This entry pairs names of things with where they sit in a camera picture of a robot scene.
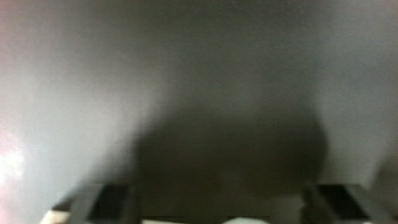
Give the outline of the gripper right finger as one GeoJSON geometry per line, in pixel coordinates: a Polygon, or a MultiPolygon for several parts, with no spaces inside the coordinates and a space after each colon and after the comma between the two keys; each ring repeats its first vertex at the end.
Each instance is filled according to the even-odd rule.
{"type": "Polygon", "coordinates": [[[302,192],[300,224],[378,224],[357,184],[316,184],[302,192]]]}

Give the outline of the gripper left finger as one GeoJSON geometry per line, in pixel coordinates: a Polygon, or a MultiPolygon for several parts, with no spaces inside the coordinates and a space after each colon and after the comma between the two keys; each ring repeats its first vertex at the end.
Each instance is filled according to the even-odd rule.
{"type": "Polygon", "coordinates": [[[85,185],[53,206],[66,224],[140,224],[137,188],[128,184],[85,185]]]}

